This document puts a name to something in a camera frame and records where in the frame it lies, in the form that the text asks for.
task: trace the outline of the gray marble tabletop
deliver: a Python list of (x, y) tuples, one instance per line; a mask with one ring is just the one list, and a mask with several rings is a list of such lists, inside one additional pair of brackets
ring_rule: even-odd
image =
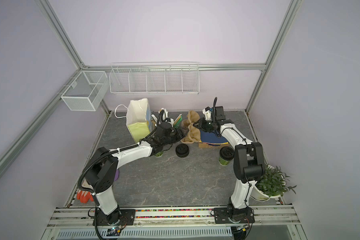
[[(170, 118), (187, 112), (168, 113)], [(244, 112), (225, 112), (238, 130), (248, 139), (253, 135)], [(100, 139), (98, 147), (115, 149), (134, 144), (126, 125), (125, 118), (113, 115)], [(236, 177), (233, 164), (219, 164), (219, 149), (199, 148), (197, 143), (189, 144), (190, 153), (180, 158), (175, 153), (176, 146), (165, 151), (161, 157), (145, 157), (120, 167), (119, 178), (113, 183), (113, 191), (117, 203), (121, 207), (138, 206), (200, 206), (226, 205), (233, 193)], [(250, 198), (250, 205), (275, 205), (271, 199), (259, 202)], [(94, 206), (75, 200), (74, 206)]]

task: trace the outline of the white mesh basket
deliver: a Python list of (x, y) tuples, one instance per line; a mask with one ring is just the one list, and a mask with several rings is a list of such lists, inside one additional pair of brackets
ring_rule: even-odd
[(198, 67), (112, 68), (110, 92), (114, 94), (198, 94)]
[(81, 71), (61, 95), (72, 111), (96, 111), (109, 87), (105, 71)]

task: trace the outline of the mesh basket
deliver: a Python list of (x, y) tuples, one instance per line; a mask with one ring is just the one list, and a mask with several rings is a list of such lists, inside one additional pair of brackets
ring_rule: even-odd
[(110, 92), (114, 94), (198, 94), (198, 67), (186, 68), (112, 68)]
[(61, 95), (72, 111), (96, 111), (109, 87), (105, 71), (81, 71)]

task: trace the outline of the gift bag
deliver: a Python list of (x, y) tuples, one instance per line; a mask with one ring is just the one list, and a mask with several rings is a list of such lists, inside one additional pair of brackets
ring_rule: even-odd
[[(120, 104), (116, 107), (116, 109), (120, 106), (127, 108), (125, 105)], [(139, 142), (140, 139), (146, 137), (152, 131), (151, 110), (149, 108), (147, 98), (131, 100), (127, 108), (126, 116), (118, 117), (116, 115), (116, 109), (115, 117), (127, 118), (128, 130), (136, 143)]]

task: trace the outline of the white flower pot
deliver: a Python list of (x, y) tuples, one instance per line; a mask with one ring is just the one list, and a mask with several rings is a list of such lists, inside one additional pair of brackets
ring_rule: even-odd
[(270, 197), (264, 194), (264, 192), (260, 191), (256, 186), (253, 186), (251, 197), (253, 197), (257, 201), (268, 201), (269, 199), (278, 199), (279, 197), (281, 197), (281, 195)]

